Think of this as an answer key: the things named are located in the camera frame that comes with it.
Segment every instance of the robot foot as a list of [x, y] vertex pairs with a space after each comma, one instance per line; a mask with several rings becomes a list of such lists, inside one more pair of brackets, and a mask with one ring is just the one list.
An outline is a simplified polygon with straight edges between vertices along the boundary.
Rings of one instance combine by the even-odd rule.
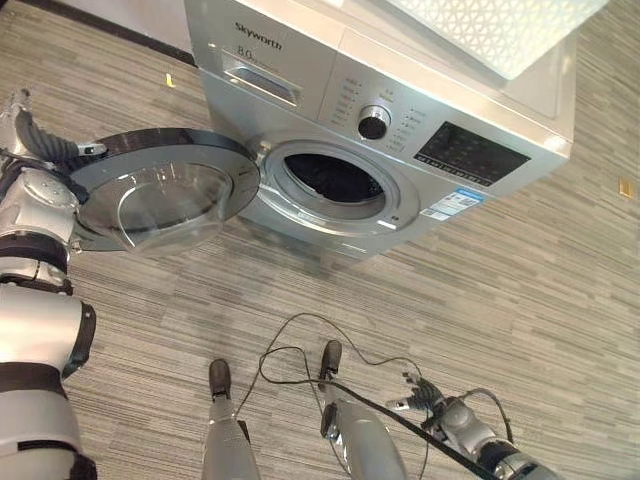
[[[329, 340], [324, 347], [322, 354], [322, 365], [320, 367], [320, 380], [331, 380], [338, 374], [340, 359], [342, 358], [342, 344], [338, 340]], [[320, 390], [324, 390], [324, 385], [318, 385]]]
[[221, 395], [231, 398], [231, 370], [226, 360], [218, 358], [209, 365], [209, 388], [214, 402]]

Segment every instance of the small yellow object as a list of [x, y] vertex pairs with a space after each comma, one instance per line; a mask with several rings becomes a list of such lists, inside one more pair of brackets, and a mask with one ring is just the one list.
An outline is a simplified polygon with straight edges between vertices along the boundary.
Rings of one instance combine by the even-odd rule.
[[618, 192], [625, 197], [633, 198], [633, 183], [627, 178], [618, 179]]

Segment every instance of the black cable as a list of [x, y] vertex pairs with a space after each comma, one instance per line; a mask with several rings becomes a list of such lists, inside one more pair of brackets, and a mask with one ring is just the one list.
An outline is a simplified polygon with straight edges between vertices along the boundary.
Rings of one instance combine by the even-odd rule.
[[491, 390], [488, 390], [486, 388], [474, 388], [473, 390], [469, 390], [468, 392], [465, 392], [462, 395], [460, 395], [458, 399], [464, 400], [465, 398], [471, 397], [473, 395], [486, 395], [491, 400], [493, 400], [493, 402], [498, 407], [498, 410], [500, 410], [500, 415], [502, 416], [502, 421], [504, 422], [504, 427], [507, 432], [507, 440], [509, 440], [509, 443], [513, 444], [513, 432], [511, 431], [511, 421], [507, 417], [507, 414], [504, 412], [504, 409], [502, 408], [502, 404], [500, 403], [500, 400], [498, 400], [498, 397], [496, 397]]
[[440, 450], [442, 453], [447, 455], [449, 458], [455, 460], [460, 465], [465, 467], [467, 470], [469, 470], [472, 473], [476, 474], [478, 477], [480, 477], [482, 479], [485, 479], [485, 480], [498, 480], [498, 478], [495, 477], [491, 472], [489, 472], [486, 469], [482, 468], [481, 466], [477, 465], [476, 463], [474, 463], [473, 461], [469, 460], [464, 455], [458, 453], [456, 450], [452, 449], [451, 447], [449, 447], [445, 443], [441, 442], [437, 438], [435, 438], [432, 435], [428, 434], [427, 432], [422, 430], [422, 428], [420, 428], [418, 425], [415, 425], [414, 423], [410, 422], [406, 418], [398, 415], [396, 412], [394, 412], [392, 410], [389, 410], [388, 408], [383, 407], [382, 405], [378, 405], [377, 403], [369, 400], [368, 398], [363, 397], [362, 395], [354, 392], [353, 390], [351, 390], [348, 387], [345, 387], [344, 385], [341, 385], [339, 383], [335, 383], [335, 382], [332, 382], [332, 381], [313, 379], [313, 378], [307, 379], [307, 380], [288, 381], [288, 380], [273, 380], [273, 379], [267, 377], [264, 374], [263, 370], [262, 370], [264, 361], [266, 360], [266, 358], [269, 355], [271, 355], [271, 354], [273, 354], [273, 353], [275, 353], [277, 351], [285, 350], [285, 349], [300, 349], [300, 347], [280, 347], [280, 348], [277, 348], [277, 349], [274, 349], [274, 350], [269, 350], [269, 351], [265, 352], [260, 357], [260, 360], [258, 362], [258, 374], [260, 376], [262, 376], [262, 378], [264, 378], [267, 382], [269, 382], [271, 384], [274, 384], [274, 385], [304, 385], [304, 384], [307, 384], [307, 383], [316, 383], [316, 384], [319, 384], [319, 385], [332, 385], [333, 387], [337, 388], [338, 390], [342, 390], [347, 395], [350, 395], [351, 397], [355, 398], [360, 403], [363, 403], [363, 404], [367, 405], [368, 407], [373, 408], [374, 410], [382, 413], [383, 415], [386, 415], [387, 417], [395, 420], [396, 422], [398, 422], [403, 427], [407, 428], [411, 432], [413, 432], [416, 435], [418, 435], [420, 438], [424, 439], [428, 444], [433, 445], [438, 450]]
[[[278, 329], [278, 331], [276, 332], [276, 334], [273, 336], [273, 338], [271, 339], [271, 341], [269, 342], [269, 345], [267, 345], [267, 348], [265, 349], [265, 352], [263, 354], [267, 355], [269, 351], [271, 351], [271, 347], [273, 347], [273, 345], [276, 343], [276, 341], [278, 340], [278, 338], [280, 337], [280, 335], [282, 334], [282, 332], [284, 331], [284, 329], [294, 320], [303, 317], [303, 316], [310, 316], [310, 317], [314, 317], [316, 319], [322, 320], [323, 322], [329, 324], [330, 326], [332, 326], [335, 330], [337, 330], [349, 343], [349, 345], [351, 345], [351, 347], [355, 350], [356, 354], [360, 357], [360, 359], [366, 363], [367, 365], [371, 365], [371, 366], [379, 366], [379, 365], [384, 365], [385, 363], [389, 363], [389, 362], [393, 362], [393, 361], [404, 361], [407, 362], [409, 364], [411, 364], [416, 372], [418, 373], [418, 375], [420, 377], [422, 377], [422, 371], [420, 370], [420, 367], [418, 366], [418, 364], [416, 362], [414, 362], [412, 359], [407, 358], [407, 357], [391, 357], [391, 358], [387, 358], [384, 359], [380, 362], [372, 362], [370, 360], [368, 360], [360, 351], [360, 349], [356, 346], [355, 343], [353, 343], [353, 341], [351, 340], [351, 338], [349, 337], [349, 335], [347, 335], [344, 330], [342, 330], [336, 323], [332, 322], [331, 320], [329, 320], [328, 318], [316, 314], [316, 313], [308, 313], [308, 312], [302, 312], [302, 313], [298, 313], [296, 315], [293, 315], [291, 317], [289, 317], [283, 324], [282, 326]], [[293, 349], [298, 349], [305, 360], [305, 368], [307, 370], [307, 374], [308, 374], [308, 380], [309, 383], [312, 385], [312, 391], [314, 394], [314, 397], [316, 399], [316, 402], [318, 403], [318, 407], [320, 410], [320, 415], [322, 415], [322, 407], [320, 407], [320, 400], [318, 398], [317, 392], [315, 391], [315, 388], [313, 388], [313, 382], [311, 382], [312, 377], [311, 377], [311, 372], [308, 369], [308, 362], [307, 362], [307, 355], [306, 352], [299, 348], [299, 347], [287, 347], [287, 348], [293, 348]], [[249, 396], [251, 395], [251, 393], [253, 392], [253, 389], [256, 385], [256, 382], [258, 380], [258, 376], [261, 374], [260, 372], [260, 368], [258, 368], [258, 370], [256, 371], [255, 375], [253, 376], [253, 380], [251, 381], [251, 385], [249, 385], [249, 389], [247, 390], [247, 393], [245, 394], [244, 398], [242, 399], [242, 401], [240, 402], [240, 405], [238, 406], [238, 408], [236, 409], [236, 413], [235, 416], [236, 418], [238, 417], [238, 414], [240, 413], [240, 410], [242, 409], [242, 407], [244, 406], [244, 404], [246, 403], [247, 399], [249, 398]], [[347, 469], [347, 467], [345, 467], [342, 463], [342, 461], [340, 460], [340, 457], [338, 456], [338, 453], [336, 452], [335, 446], [333, 445], [333, 442], [329, 441], [329, 445], [331, 446], [331, 450], [333, 451], [333, 455], [336, 457], [336, 461], [338, 462], [338, 464], [340, 464], [340, 467], [342, 467], [342, 470], [344, 470], [344, 472], [347, 474], [347, 476], [351, 476], [351, 474], [349, 473], [349, 470]], [[425, 447], [425, 455], [424, 455], [424, 460], [422, 462], [422, 466], [420, 468], [420, 474], [418, 476], [418, 480], [422, 480], [422, 477], [424, 476], [424, 471], [427, 467], [427, 461], [429, 459], [429, 444], [426, 444]]]
[[[280, 335], [282, 334], [284, 329], [287, 328], [287, 325], [289, 325], [294, 320], [296, 320], [296, 319], [298, 319], [300, 317], [303, 317], [303, 316], [314, 317], [314, 318], [316, 318], [318, 320], [322, 320], [323, 322], [331, 325], [334, 329], [336, 329], [338, 332], [340, 332], [340, 335], [342, 335], [345, 338], [345, 340], [347, 340], [349, 345], [351, 345], [351, 347], [355, 350], [355, 352], [358, 354], [358, 356], [367, 365], [371, 365], [371, 366], [376, 367], [376, 366], [379, 366], [379, 365], [384, 365], [385, 363], [389, 363], [389, 362], [404, 361], [404, 362], [407, 362], [407, 363], [411, 364], [416, 369], [416, 372], [418, 373], [418, 375], [420, 377], [422, 377], [422, 371], [420, 370], [420, 367], [418, 367], [416, 362], [414, 362], [413, 360], [411, 360], [410, 358], [407, 358], [407, 357], [392, 357], [392, 358], [387, 358], [385, 360], [382, 360], [380, 362], [372, 362], [372, 361], [368, 360], [362, 354], [362, 352], [360, 352], [360, 349], [358, 347], [356, 347], [356, 345], [353, 343], [351, 338], [349, 338], [349, 336], [344, 332], [344, 330], [342, 330], [338, 325], [336, 325], [334, 322], [332, 322], [328, 318], [323, 317], [322, 315], [318, 315], [317, 313], [303, 312], [303, 313], [297, 313], [296, 315], [293, 315], [292, 317], [289, 317], [289, 319], [282, 324], [282, 326], [278, 329], [278, 331], [276, 332], [274, 337], [271, 339], [271, 341], [269, 342], [269, 345], [267, 345], [267, 348], [265, 349], [265, 353], [268, 352], [269, 350], [271, 350], [271, 347], [273, 347], [273, 345], [276, 343], [276, 341], [278, 340], [278, 338], [280, 337]], [[260, 375], [260, 372], [256, 371], [256, 374], [253, 376], [253, 380], [251, 382], [251, 385], [249, 385], [249, 390], [247, 390], [247, 393], [244, 395], [244, 398], [240, 402], [240, 405], [238, 406], [238, 408], [236, 408], [236, 417], [238, 416], [238, 414], [240, 413], [240, 410], [242, 410], [242, 407], [244, 406], [244, 404], [246, 403], [247, 399], [249, 398], [249, 396], [253, 392], [253, 388], [256, 385], [256, 381], [258, 380], [258, 376], [259, 375]]]

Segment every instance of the button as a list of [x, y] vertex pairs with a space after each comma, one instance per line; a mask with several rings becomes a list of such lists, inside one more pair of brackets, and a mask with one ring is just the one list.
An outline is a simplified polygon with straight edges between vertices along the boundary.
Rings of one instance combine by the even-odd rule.
[[380, 140], [391, 125], [391, 115], [378, 105], [369, 105], [360, 111], [358, 132], [367, 140]]

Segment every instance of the washing machine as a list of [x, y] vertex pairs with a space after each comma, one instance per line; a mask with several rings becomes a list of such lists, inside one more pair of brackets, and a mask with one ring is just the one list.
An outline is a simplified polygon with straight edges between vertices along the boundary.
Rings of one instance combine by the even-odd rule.
[[106, 140], [73, 173], [83, 248], [162, 252], [237, 214], [364, 259], [569, 158], [573, 37], [507, 81], [384, 0], [185, 6], [212, 132]]

